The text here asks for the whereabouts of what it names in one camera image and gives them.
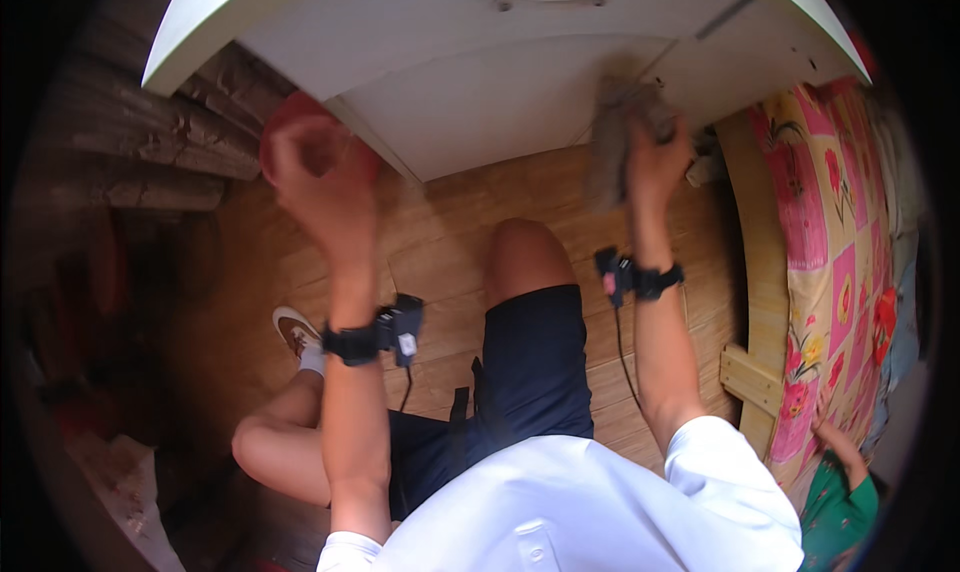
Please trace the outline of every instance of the hand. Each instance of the hand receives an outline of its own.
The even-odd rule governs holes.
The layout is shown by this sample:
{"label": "hand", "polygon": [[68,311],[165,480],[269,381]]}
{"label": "hand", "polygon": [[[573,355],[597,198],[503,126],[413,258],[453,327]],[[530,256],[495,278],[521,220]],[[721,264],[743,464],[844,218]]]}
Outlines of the hand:
{"label": "hand", "polygon": [[641,217],[665,216],[670,195],[693,160],[687,121],[682,115],[675,118],[674,138],[666,145],[657,145],[640,117],[630,116],[628,123],[627,193],[631,208]]}
{"label": "hand", "polygon": [[377,249],[377,202],[370,170],[335,119],[304,118],[272,137],[276,202],[317,242],[331,271],[369,267]]}
{"label": "hand", "polygon": [[813,410],[813,418],[810,420],[810,430],[812,430],[814,434],[820,432],[820,428],[827,420],[827,410],[830,408],[830,400],[832,397],[833,395],[827,389],[823,389],[817,394],[816,409]]}

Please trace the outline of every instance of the foot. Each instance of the foot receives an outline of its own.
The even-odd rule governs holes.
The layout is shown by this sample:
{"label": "foot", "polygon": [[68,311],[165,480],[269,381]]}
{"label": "foot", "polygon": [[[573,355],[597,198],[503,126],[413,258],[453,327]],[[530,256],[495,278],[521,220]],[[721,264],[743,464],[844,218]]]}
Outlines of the foot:
{"label": "foot", "polygon": [[323,350],[320,342],[320,333],[307,321],[303,314],[292,307],[281,306],[273,310],[273,327],[287,343],[290,350],[294,352],[297,359],[301,360],[304,351],[308,348],[311,351]]}

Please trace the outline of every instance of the white shirt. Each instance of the white shirt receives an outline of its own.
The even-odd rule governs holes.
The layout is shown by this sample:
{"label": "white shirt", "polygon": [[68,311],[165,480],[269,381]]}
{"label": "white shirt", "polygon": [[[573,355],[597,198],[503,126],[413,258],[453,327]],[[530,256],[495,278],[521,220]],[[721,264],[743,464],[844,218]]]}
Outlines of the white shirt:
{"label": "white shirt", "polygon": [[528,438],[450,481],[382,546],[332,532],[317,570],[797,570],[797,513],[733,426],[683,424],[664,469],[586,438]]}

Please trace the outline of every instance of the green floral clothing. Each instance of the green floral clothing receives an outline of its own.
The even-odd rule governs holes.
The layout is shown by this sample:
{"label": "green floral clothing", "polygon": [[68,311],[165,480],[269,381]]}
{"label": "green floral clothing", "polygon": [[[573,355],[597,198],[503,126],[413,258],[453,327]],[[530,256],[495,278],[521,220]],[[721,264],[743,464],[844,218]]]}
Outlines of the green floral clothing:
{"label": "green floral clothing", "polygon": [[874,481],[868,475],[850,490],[846,478],[834,452],[824,453],[799,515],[806,554],[799,567],[803,572],[830,570],[836,556],[863,539],[877,518],[880,502]]}

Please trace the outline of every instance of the cable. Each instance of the cable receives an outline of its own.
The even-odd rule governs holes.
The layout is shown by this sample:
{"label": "cable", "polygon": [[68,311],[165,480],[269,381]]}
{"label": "cable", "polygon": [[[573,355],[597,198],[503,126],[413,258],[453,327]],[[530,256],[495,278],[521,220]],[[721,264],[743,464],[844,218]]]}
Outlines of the cable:
{"label": "cable", "polygon": [[630,372],[627,370],[627,360],[623,357],[623,338],[620,336],[620,308],[613,308],[613,319],[616,320],[616,350],[620,354],[620,365],[623,366],[623,375],[627,378],[627,386],[630,386],[630,394],[633,395],[633,402],[636,403],[636,408],[640,410],[640,413],[643,413],[643,408],[641,407],[640,398],[637,397],[637,392],[634,390],[634,384],[630,382]]}
{"label": "cable", "polygon": [[407,407],[407,397],[410,396],[410,389],[414,386],[414,376],[410,373],[410,366],[405,366],[407,370],[407,391],[403,393],[403,401],[400,401],[400,411]]}

